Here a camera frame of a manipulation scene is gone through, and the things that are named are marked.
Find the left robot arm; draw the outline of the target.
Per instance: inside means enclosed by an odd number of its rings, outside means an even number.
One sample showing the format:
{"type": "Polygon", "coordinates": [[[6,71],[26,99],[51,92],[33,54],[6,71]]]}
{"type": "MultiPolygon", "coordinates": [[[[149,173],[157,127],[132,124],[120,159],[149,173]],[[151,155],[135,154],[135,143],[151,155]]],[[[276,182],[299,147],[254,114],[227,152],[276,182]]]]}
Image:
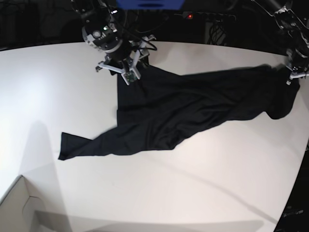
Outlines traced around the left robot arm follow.
{"type": "Polygon", "coordinates": [[[309,74],[309,28],[293,12],[290,0],[255,0],[268,15],[275,19],[278,27],[292,38],[292,47],[287,49],[290,76],[286,81],[291,85],[296,79],[309,74]]]}

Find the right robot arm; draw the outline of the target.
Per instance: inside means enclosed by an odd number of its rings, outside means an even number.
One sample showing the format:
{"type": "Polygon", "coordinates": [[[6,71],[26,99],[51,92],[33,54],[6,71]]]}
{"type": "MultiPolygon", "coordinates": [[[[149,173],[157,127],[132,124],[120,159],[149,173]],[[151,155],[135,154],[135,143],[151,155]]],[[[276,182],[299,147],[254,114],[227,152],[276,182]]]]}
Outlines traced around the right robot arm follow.
{"type": "Polygon", "coordinates": [[[85,43],[105,53],[105,60],[98,63],[96,71],[106,69],[120,74],[128,84],[139,80],[137,66],[145,61],[150,50],[157,50],[151,43],[155,36],[141,38],[131,33],[117,20],[118,11],[105,0],[72,0],[71,4],[81,17],[85,43]]]}

